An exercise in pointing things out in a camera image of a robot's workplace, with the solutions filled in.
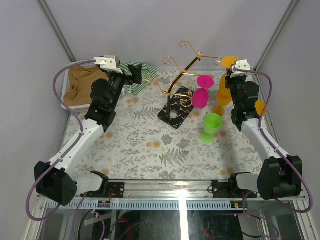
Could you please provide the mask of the gold wine glass rack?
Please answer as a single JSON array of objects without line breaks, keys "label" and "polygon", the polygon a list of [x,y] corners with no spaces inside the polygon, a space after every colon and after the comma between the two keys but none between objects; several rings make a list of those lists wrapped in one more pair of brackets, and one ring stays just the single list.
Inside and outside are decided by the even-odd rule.
[{"label": "gold wine glass rack", "polygon": [[179,46],[183,49],[191,48],[195,52],[195,58],[184,68],[181,69],[177,61],[172,56],[166,56],[163,58],[162,62],[165,65],[170,65],[171,61],[174,61],[176,67],[179,70],[179,74],[175,79],[170,83],[168,90],[163,90],[159,79],[154,73],[146,73],[142,78],[145,80],[147,76],[151,77],[151,80],[156,80],[156,83],[160,89],[160,92],[167,97],[166,105],[161,109],[159,114],[157,115],[158,119],[171,126],[174,129],[179,129],[184,121],[188,118],[192,110],[193,106],[193,87],[180,87],[176,93],[174,93],[175,86],[183,79],[185,76],[193,76],[198,77],[199,74],[190,73],[189,70],[201,59],[210,58],[215,59],[215,65],[219,66],[222,58],[218,56],[208,56],[204,55],[201,51],[196,51],[193,45],[187,41],[182,40],[179,43]]}]

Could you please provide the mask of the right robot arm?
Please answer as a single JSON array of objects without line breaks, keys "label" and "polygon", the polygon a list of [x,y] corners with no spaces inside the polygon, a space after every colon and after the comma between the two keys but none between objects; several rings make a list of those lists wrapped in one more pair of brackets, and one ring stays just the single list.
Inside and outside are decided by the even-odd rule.
[{"label": "right robot arm", "polygon": [[264,200],[300,195],[302,181],[297,174],[302,173],[302,160],[283,150],[262,126],[262,115],[256,109],[259,86],[248,81],[246,75],[236,76],[228,69],[225,87],[230,90],[233,103],[232,123],[250,141],[262,161],[259,174],[232,174],[229,194],[237,198],[245,191],[253,191]]}]

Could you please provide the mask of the pink plastic wine glass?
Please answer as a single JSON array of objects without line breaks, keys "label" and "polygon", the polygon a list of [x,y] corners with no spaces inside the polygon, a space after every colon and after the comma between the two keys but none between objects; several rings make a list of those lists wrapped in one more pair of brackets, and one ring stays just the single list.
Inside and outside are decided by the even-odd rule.
[{"label": "pink plastic wine glass", "polygon": [[199,88],[192,95],[192,105],[197,109],[203,109],[208,105],[209,92],[208,89],[214,86],[215,81],[211,75],[201,75],[197,78]]}]

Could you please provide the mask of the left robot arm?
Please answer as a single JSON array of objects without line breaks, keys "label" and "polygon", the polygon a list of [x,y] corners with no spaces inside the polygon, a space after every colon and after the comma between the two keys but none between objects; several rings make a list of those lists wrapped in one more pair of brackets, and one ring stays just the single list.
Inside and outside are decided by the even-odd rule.
[{"label": "left robot arm", "polygon": [[97,79],[91,85],[91,104],[71,140],[48,162],[39,161],[34,167],[36,192],[61,206],[75,196],[106,197],[109,178],[98,171],[76,174],[75,169],[92,144],[111,126],[115,108],[123,87],[142,82],[142,65],[128,65],[130,75],[121,70],[102,67],[107,79]]}]

